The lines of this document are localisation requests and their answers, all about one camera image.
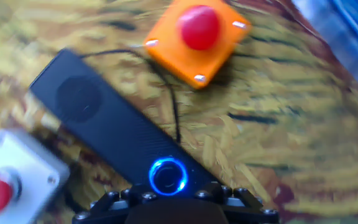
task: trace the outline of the black bracket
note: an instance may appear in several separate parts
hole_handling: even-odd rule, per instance
[[[197,191],[193,198],[159,199],[144,185],[134,185],[121,193],[108,192],[91,205],[90,211],[76,214],[72,224],[179,223],[184,217],[186,224],[200,221],[276,224],[280,221],[278,211],[264,208],[247,189],[232,190],[212,182]]]

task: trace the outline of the speaker grille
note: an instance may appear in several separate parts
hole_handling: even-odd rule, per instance
[[[57,107],[64,120],[85,122],[92,118],[103,102],[97,85],[86,77],[71,77],[57,90]]]

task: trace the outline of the black cable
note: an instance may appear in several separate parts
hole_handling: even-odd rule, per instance
[[[143,59],[145,62],[147,62],[147,64],[149,65],[150,69],[156,73],[164,82],[165,86],[167,86],[167,88],[170,91],[171,94],[171,99],[172,99],[172,108],[173,108],[173,115],[175,117],[175,126],[176,126],[176,132],[177,132],[177,143],[180,144],[181,140],[180,140],[180,126],[179,126],[179,113],[178,113],[178,104],[177,104],[177,99],[175,96],[175,92],[173,91],[173,88],[171,86],[171,84],[168,82],[168,80],[163,76],[162,72],[160,69],[158,69],[158,65],[152,61],[149,60],[145,57],[143,57],[141,54],[133,51],[133,50],[129,50],[129,49],[116,49],[116,50],[106,50],[106,51],[102,51],[102,52],[95,52],[95,53],[89,53],[89,54],[84,54],[81,55],[81,58],[86,58],[86,57],[92,57],[92,56],[98,56],[98,55],[107,55],[107,54],[120,54],[120,53],[128,53],[131,55],[134,55],[138,58]]]

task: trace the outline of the table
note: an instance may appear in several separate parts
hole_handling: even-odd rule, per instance
[[[0,128],[22,127],[73,169],[74,201],[89,207],[130,186],[69,135],[27,92],[63,47],[80,53],[133,48],[167,0],[0,0]],[[168,76],[178,98],[182,146],[231,187],[280,210],[283,223],[358,223],[358,84],[290,1],[238,0],[254,28],[202,91]],[[174,134],[170,95],[138,58],[87,59],[138,109]],[[241,121],[241,115],[268,117]],[[59,197],[38,224],[71,223]]]

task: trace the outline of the blue illuminated button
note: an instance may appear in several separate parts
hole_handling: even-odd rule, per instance
[[[185,166],[169,157],[154,162],[149,171],[149,180],[158,194],[171,196],[185,188],[188,177]]]

